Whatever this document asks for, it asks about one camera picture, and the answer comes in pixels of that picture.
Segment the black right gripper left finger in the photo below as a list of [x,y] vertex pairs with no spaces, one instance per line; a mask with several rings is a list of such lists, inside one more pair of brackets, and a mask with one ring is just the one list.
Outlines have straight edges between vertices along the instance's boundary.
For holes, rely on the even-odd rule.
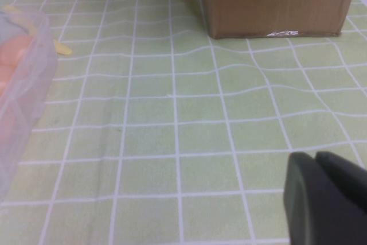
[[302,165],[309,165],[311,157],[306,153],[290,154],[284,184],[283,204],[286,213],[291,244],[310,244],[309,218],[306,213],[306,194]]

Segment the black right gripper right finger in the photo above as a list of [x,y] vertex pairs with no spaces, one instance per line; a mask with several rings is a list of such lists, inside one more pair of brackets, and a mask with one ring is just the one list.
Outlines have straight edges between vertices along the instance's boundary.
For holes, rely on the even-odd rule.
[[308,160],[308,244],[366,244],[366,170],[329,151]]

